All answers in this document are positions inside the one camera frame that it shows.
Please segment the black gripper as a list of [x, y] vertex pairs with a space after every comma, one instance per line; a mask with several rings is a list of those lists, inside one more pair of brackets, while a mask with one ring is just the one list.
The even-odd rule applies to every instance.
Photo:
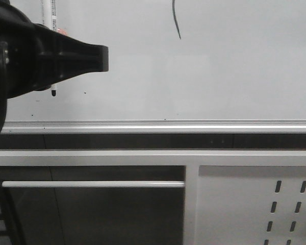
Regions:
[[108, 71], [107, 46], [35, 25], [9, 1], [0, 1], [0, 96], [10, 99], [82, 74]]

